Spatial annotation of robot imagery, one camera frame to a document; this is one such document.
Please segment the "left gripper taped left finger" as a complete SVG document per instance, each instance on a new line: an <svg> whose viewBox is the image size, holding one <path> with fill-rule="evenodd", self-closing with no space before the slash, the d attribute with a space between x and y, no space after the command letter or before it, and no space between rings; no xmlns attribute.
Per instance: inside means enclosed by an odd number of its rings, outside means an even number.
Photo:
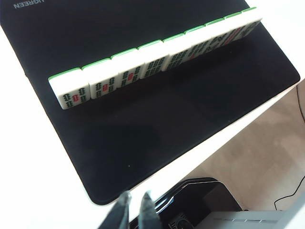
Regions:
<svg viewBox="0 0 305 229"><path fill-rule="evenodd" d="M120 194L117 202L112 207L100 229L128 229L129 228L129 203L131 195L129 191Z"/></svg>

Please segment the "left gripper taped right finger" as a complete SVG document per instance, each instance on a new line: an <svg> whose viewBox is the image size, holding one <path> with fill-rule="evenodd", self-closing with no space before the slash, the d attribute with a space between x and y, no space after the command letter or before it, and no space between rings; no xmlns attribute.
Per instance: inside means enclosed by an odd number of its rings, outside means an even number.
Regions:
<svg viewBox="0 0 305 229"><path fill-rule="evenodd" d="M139 229L161 229L159 215L155 211L155 204L149 192L145 192L139 212Z"/></svg>

